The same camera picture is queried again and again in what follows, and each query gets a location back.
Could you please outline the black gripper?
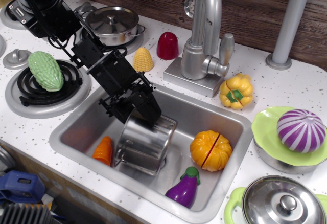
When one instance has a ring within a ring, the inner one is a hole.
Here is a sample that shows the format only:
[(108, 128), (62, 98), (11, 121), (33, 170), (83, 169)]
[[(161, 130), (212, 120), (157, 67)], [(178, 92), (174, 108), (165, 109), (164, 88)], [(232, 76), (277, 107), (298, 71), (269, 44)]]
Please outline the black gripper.
[(87, 72), (100, 84), (108, 97), (102, 99), (110, 117), (126, 123), (134, 108), (153, 126), (161, 116), (161, 109), (153, 96), (154, 86), (137, 72), (119, 51), (106, 55), (92, 55), (86, 60)]

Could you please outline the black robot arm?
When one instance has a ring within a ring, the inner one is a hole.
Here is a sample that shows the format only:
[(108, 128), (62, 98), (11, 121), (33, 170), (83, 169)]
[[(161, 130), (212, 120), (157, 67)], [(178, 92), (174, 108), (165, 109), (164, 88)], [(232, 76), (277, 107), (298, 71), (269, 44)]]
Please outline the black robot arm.
[(105, 45), (64, 0), (15, 0), (10, 10), (34, 36), (47, 37), (62, 50), (65, 41), (81, 28), (86, 29), (88, 37), (74, 44), (69, 58), (77, 67), (87, 67), (87, 73), (108, 94), (99, 101), (108, 115), (126, 123), (137, 112), (150, 126), (160, 118), (161, 109), (152, 94), (154, 87), (126, 60), (127, 49), (116, 47), (106, 54)]

